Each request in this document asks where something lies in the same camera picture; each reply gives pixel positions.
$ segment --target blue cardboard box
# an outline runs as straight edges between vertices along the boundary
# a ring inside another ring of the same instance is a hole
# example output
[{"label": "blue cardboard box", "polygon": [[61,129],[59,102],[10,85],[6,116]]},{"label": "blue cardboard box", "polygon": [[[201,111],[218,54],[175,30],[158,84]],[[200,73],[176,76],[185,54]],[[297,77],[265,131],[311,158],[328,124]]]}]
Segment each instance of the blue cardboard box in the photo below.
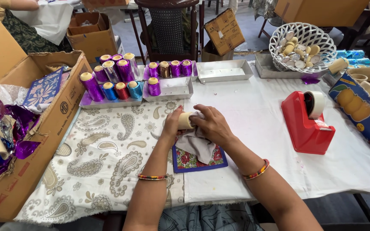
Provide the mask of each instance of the blue cardboard box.
[{"label": "blue cardboard box", "polygon": [[352,74],[363,74],[370,80],[370,67],[348,69],[329,90],[329,96],[370,144],[370,95],[352,78]]}]

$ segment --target red tape dispenser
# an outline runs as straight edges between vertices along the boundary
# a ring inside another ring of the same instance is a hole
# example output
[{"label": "red tape dispenser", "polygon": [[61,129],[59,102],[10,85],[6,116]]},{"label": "red tape dispenser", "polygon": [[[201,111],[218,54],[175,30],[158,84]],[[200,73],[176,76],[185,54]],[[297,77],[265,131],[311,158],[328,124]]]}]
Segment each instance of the red tape dispenser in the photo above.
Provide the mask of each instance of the red tape dispenser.
[{"label": "red tape dispenser", "polygon": [[324,155],[335,134],[335,128],[326,125],[322,113],[324,95],[319,91],[295,91],[281,107],[295,151]]}]

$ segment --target bangle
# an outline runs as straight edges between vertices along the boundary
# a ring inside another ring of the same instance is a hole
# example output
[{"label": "bangle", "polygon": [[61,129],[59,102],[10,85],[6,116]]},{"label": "bangle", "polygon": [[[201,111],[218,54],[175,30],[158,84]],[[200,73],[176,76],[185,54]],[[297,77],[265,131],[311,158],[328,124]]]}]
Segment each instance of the bangle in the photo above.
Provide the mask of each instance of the bangle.
[{"label": "bangle", "polygon": [[142,173],[138,174],[139,179],[143,180],[153,180],[153,181],[158,181],[158,180],[166,180],[168,176],[144,176]]},{"label": "bangle", "polygon": [[264,159],[264,161],[265,161],[265,165],[258,172],[254,173],[253,175],[243,176],[243,178],[245,180],[251,180],[251,179],[254,179],[255,177],[260,176],[262,173],[264,173],[269,167],[269,160]]}]

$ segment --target white basket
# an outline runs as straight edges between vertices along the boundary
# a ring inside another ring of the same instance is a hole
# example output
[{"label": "white basket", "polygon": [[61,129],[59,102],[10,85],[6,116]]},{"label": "white basket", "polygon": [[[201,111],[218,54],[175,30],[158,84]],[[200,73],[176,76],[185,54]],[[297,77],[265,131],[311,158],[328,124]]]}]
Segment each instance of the white basket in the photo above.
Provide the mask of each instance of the white basket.
[{"label": "white basket", "polygon": [[[318,45],[321,50],[318,53],[322,57],[322,61],[313,67],[300,69],[297,67],[291,67],[278,60],[276,56],[278,52],[276,47],[279,46],[280,41],[285,38],[286,33],[293,31],[295,37],[298,38],[298,43],[304,46]],[[304,23],[289,23],[278,27],[273,36],[269,41],[269,51],[273,58],[275,67],[280,71],[298,71],[302,73],[315,73],[325,71],[328,69],[333,61],[336,59],[336,46],[333,44],[333,40],[323,30],[317,26]]]}]

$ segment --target woman's left hand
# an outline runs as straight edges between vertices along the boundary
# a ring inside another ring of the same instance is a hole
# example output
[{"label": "woman's left hand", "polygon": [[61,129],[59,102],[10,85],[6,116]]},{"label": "woman's left hand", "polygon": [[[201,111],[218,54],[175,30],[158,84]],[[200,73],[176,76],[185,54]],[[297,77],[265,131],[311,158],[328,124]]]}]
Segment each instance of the woman's left hand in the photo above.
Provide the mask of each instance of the woman's left hand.
[{"label": "woman's left hand", "polygon": [[159,139],[167,139],[169,144],[173,146],[175,144],[175,136],[181,135],[182,132],[178,131],[178,120],[179,115],[183,113],[183,106],[179,105],[173,113],[167,115],[165,120],[164,129],[162,130],[161,137]]}]

